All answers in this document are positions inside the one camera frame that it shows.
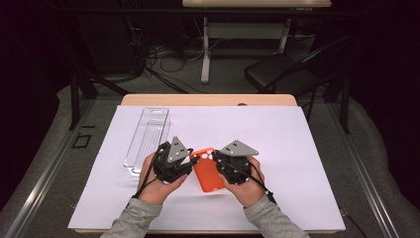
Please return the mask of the aluminium floor rail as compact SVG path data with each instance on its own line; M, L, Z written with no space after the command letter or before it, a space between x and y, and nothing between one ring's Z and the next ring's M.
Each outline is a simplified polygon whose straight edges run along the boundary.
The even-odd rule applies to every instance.
M332 117L338 133L349 154L355 174L364 191L367 202L372 210L375 220L383 234L384 238L400 238L396 227L394 226L385 205L374 186L363 159L354 143L352 135L347 133L340 121L340 111L337 105L327 103L326 107Z
M43 141L18 190L1 213L0 238L84 238L68 227L86 184L101 137L91 112L94 100L81 106L81 118L70 130L65 107Z

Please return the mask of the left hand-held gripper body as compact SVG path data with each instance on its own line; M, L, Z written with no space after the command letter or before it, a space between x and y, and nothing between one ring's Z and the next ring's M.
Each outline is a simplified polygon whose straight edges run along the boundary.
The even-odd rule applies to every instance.
M172 142L165 142L158 147L153 167L156 177L166 183L173 183L184 175L192 172L194 161L184 160L190 156L191 149L187 149L177 137Z

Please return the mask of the white metal desk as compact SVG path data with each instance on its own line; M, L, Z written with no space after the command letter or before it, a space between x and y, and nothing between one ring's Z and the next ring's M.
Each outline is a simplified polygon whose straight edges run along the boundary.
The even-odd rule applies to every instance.
M331 0L182 0L186 8L287 8L292 10L310 8L328 8ZM291 19L280 23L213 23L208 18L203 19L203 64L201 82L209 82L210 46L209 39L278 39L278 52L283 53L287 41Z

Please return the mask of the wooden table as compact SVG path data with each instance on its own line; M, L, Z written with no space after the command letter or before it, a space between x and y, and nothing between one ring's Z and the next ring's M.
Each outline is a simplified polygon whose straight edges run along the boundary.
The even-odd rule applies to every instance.
M303 111L284 94L130 94L110 123L69 221L78 232L111 226L138 180L123 162L146 107L169 109L168 135L188 148L221 149L240 140L259 152L265 184L281 210L308 232L345 230Z

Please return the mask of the person's right hand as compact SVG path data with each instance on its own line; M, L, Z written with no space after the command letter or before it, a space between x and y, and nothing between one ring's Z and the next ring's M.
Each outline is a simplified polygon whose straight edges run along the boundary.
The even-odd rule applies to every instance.
M253 206L265 195L264 189L260 186L260 183L264 183L264 175L261 171L261 164L254 157L248 157L248 160L253 165L252 177L256 180L252 180L250 178L242 184L234 185L229 184L225 177L220 175L224 187L236 197L244 208Z

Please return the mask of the clear plastic packaging tray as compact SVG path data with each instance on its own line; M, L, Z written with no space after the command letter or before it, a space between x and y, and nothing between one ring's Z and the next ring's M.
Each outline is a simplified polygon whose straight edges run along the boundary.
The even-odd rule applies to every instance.
M123 163L132 177L140 175L145 158L167 140L169 128L168 108L147 107L143 110Z

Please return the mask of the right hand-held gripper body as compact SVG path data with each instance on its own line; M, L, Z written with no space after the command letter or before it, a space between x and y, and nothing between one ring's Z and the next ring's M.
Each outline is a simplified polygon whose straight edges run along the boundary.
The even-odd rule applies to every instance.
M229 184L241 184L251 176L249 156L257 156L259 152L245 143L235 140L221 150L222 162L216 163L218 172Z

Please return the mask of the white board sheet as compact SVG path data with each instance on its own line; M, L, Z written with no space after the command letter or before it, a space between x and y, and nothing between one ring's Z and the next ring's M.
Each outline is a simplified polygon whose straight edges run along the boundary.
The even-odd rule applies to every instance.
M137 188L123 161L143 109L120 106L69 221L78 232L111 227ZM188 148L221 149L239 140L256 149L265 184L294 223L308 232L346 226L302 110L297 106L171 106L168 135ZM154 233L254 233L226 189L205 192L195 175L165 201Z

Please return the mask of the black metal stand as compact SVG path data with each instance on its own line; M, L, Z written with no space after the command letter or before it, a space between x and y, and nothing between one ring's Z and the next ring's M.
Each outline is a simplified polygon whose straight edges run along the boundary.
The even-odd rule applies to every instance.
M86 43L86 40L80 33L80 30L74 21L72 21L72 25L74 42L68 44L68 56L70 57L73 66L73 75L70 81L72 116L70 130L73 130L80 121L79 92L82 92L87 99L96 99L98 91L95 88L94 83L98 82L120 95L125 96L129 93L128 90L111 82L97 72L89 50L89 45Z
M337 73L327 77L324 84L328 86L322 98L326 103L339 102L339 122L343 130L349 134L351 78L345 73Z

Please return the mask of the person's left hand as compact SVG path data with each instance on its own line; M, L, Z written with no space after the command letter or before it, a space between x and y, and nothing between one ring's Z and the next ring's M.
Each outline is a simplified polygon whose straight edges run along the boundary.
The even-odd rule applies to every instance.
M140 173L138 190L140 194L137 199L150 204L162 205L166 198L178 189L187 179L187 175L183 175L172 183L164 183L156 178L155 172L151 167L154 155L147 156L143 163Z

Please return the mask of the orange phone case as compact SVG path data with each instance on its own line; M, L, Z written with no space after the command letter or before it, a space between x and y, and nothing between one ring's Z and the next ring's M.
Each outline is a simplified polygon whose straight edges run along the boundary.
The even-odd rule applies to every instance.
M224 187L219 177L217 164L213 161L213 152L213 148L206 148L191 154L191 158L197 160L193 169L204 192L212 192Z

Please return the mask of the black folding chair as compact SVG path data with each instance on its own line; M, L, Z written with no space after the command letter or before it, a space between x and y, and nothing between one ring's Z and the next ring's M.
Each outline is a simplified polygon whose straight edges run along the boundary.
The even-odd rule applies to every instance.
M344 36L320 47L301 60L294 60L283 54L275 54L255 62L245 69L245 79L258 93L291 94L295 98L315 91L331 79L332 71L325 76L315 73L318 63L341 50L349 41Z

